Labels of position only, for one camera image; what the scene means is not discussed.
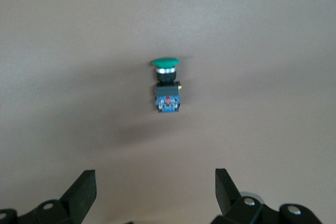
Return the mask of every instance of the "gray surface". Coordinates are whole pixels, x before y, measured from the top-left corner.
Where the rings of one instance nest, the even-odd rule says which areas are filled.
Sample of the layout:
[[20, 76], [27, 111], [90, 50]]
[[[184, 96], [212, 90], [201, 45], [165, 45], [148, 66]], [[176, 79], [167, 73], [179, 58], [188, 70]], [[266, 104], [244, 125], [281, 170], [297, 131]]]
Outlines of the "gray surface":
[[[0, 208], [96, 169], [84, 223], [209, 223], [215, 168], [336, 213], [336, 0], [0, 0]], [[154, 106], [178, 57], [179, 113]]]

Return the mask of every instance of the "green push button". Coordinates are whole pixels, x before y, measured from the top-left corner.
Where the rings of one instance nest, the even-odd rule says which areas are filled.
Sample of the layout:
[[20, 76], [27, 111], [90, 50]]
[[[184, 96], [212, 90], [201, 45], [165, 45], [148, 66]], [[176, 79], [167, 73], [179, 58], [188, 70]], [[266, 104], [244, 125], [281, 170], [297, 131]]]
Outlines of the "green push button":
[[157, 68], [173, 68], [178, 63], [179, 60], [176, 58], [157, 58], [153, 60], [153, 65], [156, 65]]

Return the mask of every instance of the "blue terminal block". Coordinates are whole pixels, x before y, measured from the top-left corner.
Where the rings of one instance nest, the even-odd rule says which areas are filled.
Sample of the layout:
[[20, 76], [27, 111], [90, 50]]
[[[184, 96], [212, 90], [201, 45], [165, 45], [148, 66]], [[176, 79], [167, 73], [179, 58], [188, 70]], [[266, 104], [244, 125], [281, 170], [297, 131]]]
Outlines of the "blue terminal block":
[[177, 112], [180, 108], [179, 90], [182, 88], [176, 78], [175, 64], [179, 61], [176, 58], [159, 58], [153, 61], [157, 66], [156, 77], [156, 98], [155, 105], [158, 112]]

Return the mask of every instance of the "round screw head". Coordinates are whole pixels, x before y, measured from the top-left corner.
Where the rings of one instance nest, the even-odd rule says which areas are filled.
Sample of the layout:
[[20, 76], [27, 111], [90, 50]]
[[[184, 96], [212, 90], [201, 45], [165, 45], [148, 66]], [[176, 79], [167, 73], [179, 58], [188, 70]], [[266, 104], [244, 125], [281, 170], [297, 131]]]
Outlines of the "round screw head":
[[301, 211], [299, 208], [297, 208], [296, 206], [288, 206], [288, 211], [294, 215], [300, 215]]
[[244, 203], [247, 204], [248, 206], [254, 206], [256, 204], [254, 200], [252, 200], [251, 198], [245, 198]]

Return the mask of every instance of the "silver metal ring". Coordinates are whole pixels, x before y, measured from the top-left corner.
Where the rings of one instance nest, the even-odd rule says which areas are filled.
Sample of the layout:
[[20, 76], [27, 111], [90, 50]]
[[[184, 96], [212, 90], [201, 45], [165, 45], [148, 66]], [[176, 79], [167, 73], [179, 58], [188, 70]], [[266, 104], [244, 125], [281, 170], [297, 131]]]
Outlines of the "silver metal ring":
[[175, 73], [176, 68], [157, 68], [156, 72], [157, 73]]

